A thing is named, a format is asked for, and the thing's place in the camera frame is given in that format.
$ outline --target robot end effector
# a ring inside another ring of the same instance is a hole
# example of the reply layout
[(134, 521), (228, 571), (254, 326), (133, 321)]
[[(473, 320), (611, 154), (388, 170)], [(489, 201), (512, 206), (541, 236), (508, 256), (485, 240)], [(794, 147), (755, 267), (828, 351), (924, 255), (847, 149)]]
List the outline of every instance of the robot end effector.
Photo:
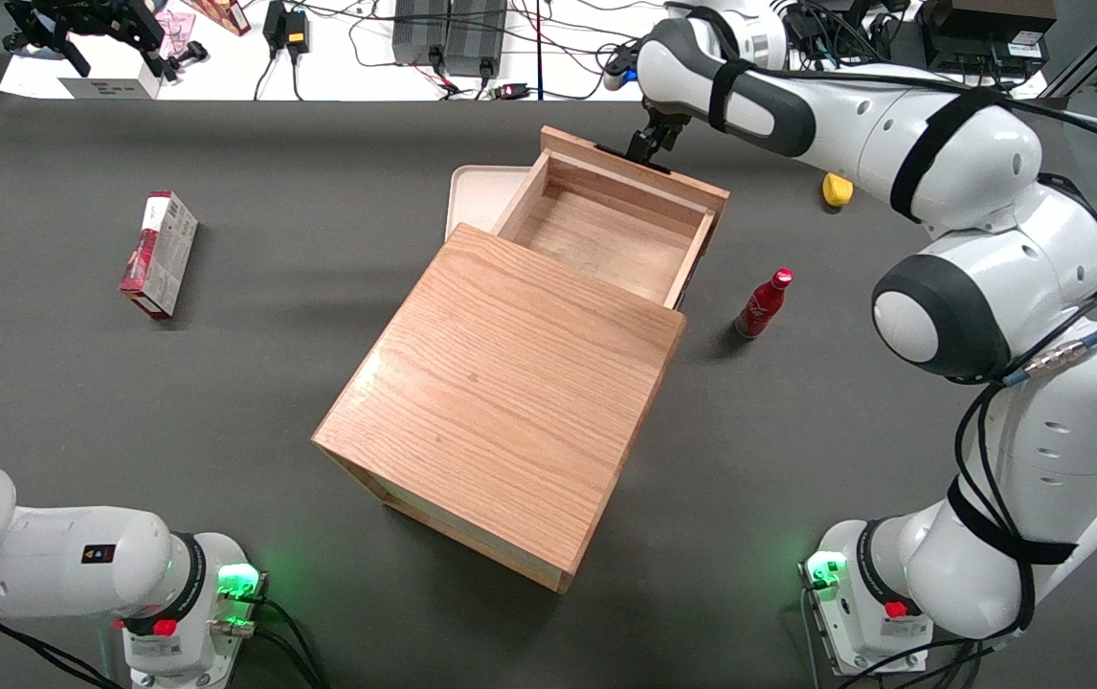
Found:
[(5, 0), (4, 9), (16, 23), (13, 34), (4, 36), (5, 50), (25, 45), (50, 48), (67, 57), (80, 76), (89, 76), (89, 61), (68, 41), (68, 32), (84, 35), (108, 35), (132, 45), (156, 78), (176, 81), (181, 63), (194, 58), (203, 61), (207, 52), (197, 42), (189, 44), (182, 57), (161, 57), (158, 52), (165, 30), (154, 16), (149, 3), (127, 3), (116, 0)]

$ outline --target black velcro strap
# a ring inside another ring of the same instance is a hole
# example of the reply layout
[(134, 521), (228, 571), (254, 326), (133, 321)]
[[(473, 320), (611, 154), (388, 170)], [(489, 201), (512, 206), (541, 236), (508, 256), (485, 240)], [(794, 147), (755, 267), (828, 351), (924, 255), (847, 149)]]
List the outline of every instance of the black velcro strap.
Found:
[(855, 542), (855, 562), (859, 564), (859, 573), (863, 576), (863, 585), (868, 586), (868, 592), (882, 606), (893, 601), (905, 603), (907, 615), (920, 615), (919, 603), (913, 598), (903, 596), (881, 577), (881, 573), (875, 569), (875, 562), (872, 558), (872, 535), (881, 524), (893, 518), (873, 519), (868, 521), (868, 526), (860, 531), (859, 541)]
[(727, 19), (723, 19), (723, 14), (711, 8), (693, 8), (689, 14), (685, 14), (685, 19), (705, 19), (714, 27), (715, 34), (719, 34), (719, 54), (724, 60), (735, 60), (740, 56), (740, 52), (736, 49), (736, 32), (732, 31), (732, 25), (728, 25)]
[(957, 478), (952, 479), (952, 485), (948, 487), (948, 505), (952, 506), (952, 511), (961, 519), (961, 523), (970, 529), (970, 533), (1017, 562), (1031, 565), (1061, 565), (1072, 557), (1072, 552), (1077, 549), (1075, 543), (1043, 543), (1008, 535), (965, 500)]
[(911, 204), (915, 200), (915, 192), (919, 189), (919, 181), (932, 167), (936, 156), (974, 113), (999, 103), (1004, 98), (1007, 98), (1007, 94), (991, 88), (972, 88), (952, 98), (942, 109), (936, 110), (935, 114), (928, 117), (928, 128), (919, 136), (919, 140), (915, 140), (911, 153), (906, 154), (902, 161), (897, 178), (893, 180), (890, 204), (894, 211), (919, 222), (919, 218), (911, 213)]
[(737, 76), (751, 69), (748, 60), (728, 60), (719, 67), (714, 81), (710, 83), (710, 113), (708, 121), (715, 129), (727, 132), (727, 97), (736, 84)]

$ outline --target wooden cabinet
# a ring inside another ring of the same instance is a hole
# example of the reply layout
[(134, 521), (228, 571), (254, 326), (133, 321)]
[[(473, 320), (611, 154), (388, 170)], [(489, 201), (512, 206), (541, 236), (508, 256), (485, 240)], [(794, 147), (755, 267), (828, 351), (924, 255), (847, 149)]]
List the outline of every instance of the wooden cabinet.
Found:
[(543, 144), (493, 235), (452, 233), (313, 441), (384, 505), (563, 594), (726, 192)]

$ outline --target white table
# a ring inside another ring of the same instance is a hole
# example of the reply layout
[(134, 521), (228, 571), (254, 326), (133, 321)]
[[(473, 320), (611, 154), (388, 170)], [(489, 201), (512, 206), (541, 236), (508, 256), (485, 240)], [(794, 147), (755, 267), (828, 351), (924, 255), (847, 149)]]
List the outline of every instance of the white table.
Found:
[[(632, 0), (589, 0), (597, 5), (621, 8)], [(514, 8), (527, 8), (535, 12), (534, 0), (512, 0)], [(544, 13), (550, 12), (548, 4), (541, 0)], [(436, 101), (443, 95), (439, 87), (431, 83), (417, 69), (409, 66), (371, 67), (359, 63), (357, 56), (365, 64), (383, 64), (393, 60), (391, 49), (392, 22), (362, 19), (365, 14), (378, 14), (391, 18), (395, 13), (395, 0), (318, 0), (319, 8), (331, 10), (349, 10), (339, 18), (321, 18), (307, 12), (309, 25), (309, 44), (312, 53), (301, 57), (298, 69), (298, 92), (307, 101)], [(906, 16), (913, 18), (920, 0), (913, 0)], [(185, 67), (181, 79), (176, 83), (165, 83), (158, 92), (162, 101), (250, 101), (255, 95), (256, 82), (268, 65), (268, 46), (260, 30), (267, 12), (267, 0), (256, 0), (246, 9), (246, 16), (251, 21), (251, 31), (247, 35), (230, 34), (224, 27), (217, 26), (211, 19), (195, 18), (192, 38), (203, 43), (211, 57), (203, 64)], [(181, 0), (169, 0), (168, 9), (174, 12), (192, 12)], [(600, 11), (579, 3), (578, 0), (553, 0), (552, 15), (563, 22), (579, 26), (595, 26), (598, 30), (619, 32), (618, 34), (601, 34), (599, 31), (576, 30), (572, 26), (558, 25), (550, 21), (541, 22), (541, 32), (545, 37), (543, 46), (545, 91), (563, 95), (583, 97), (591, 93), (597, 86), (598, 66), (591, 56), (570, 56), (562, 48), (554, 47), (550, 42), (566, 45), (570, 48), (598, 50), (607, 43), (622, 43), (626, 35), (644, 35), (666, 13), (657, 5), (636, 4), (613, 11)], [(507, 30), (512, 32), (505, 36), (504, 54), (499, 76), (493, 79), (491, 87), (498, 83), (525, 82), (536, 86), (536, 44), (535, 30), (530, 22), (517, 12), (507, 12)], [(353, 53), (353, 41), (357, 53)], [(80, 52), (84, 54), (90, 65), (132, 64), (139, 68), (140, 61), (132, 48), (116, 43), (105, 36), (72, 36)], [(97, 76), (94, 67), (92, 76)], [(67, 61), (37, 60), (32, 57), (13, 57), (9, 70), (0, 82), (0, 90), (32, 98), (71, 98), (59, 78), (76, 78), (76, 70)], [(452, 79), (464, 90), (478, 88), (479, 79)], [(1047, 81), (1042, 74), (1033, 75), (1033, 79), (1016, 88), (1013, 95), (1030, 98), (1041, 93)], [(259, 99), (262, 101), (295, 100), (292, 84), (290, 56), (282, 52), (276, 65), (260, 84)], [(473, 97), (474, 93), (456, 95), (456, 100)], [(636, 101), (642, 93), (634, 87), (622, 88), (610, 92), (602, 87), (593, 91), (592, 101)], [(557, 100), (545, 95), (546, 100)]]

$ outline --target gray mat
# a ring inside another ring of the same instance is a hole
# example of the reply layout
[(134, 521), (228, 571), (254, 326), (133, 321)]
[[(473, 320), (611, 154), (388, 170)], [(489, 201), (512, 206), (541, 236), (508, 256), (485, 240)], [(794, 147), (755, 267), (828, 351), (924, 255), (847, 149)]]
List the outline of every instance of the gray mat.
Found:
[[(702, 124), (659, 158), (733, 200), (567, 596), (384, 509), (308, 440), (439, 248), (453, 169), (530, 165), (544, 123), (623, 146), (643, 122), (632, 104), (0, 95), (0, 467), (19, 501), (234, 535), (338, 688), (811, 686), (794, 563), (836, 520), (941, 497), (973, 396), (904, 365), (869, 318), (924, 233), (862, 193), (824, 213), (819, 171)], [(206, 229), (159, 326), (116, 283), (163, 188)], [(746, 275), (780, 266), (784, 310), (732, 348)], [(105, 624), (19, 626), (95, 658)], [(295, 685), (247, 647), (237, 688)], [(0, 639), (3, 686), (76, 684)], [(979, 686), (1097, 686), (1097, 553)]]

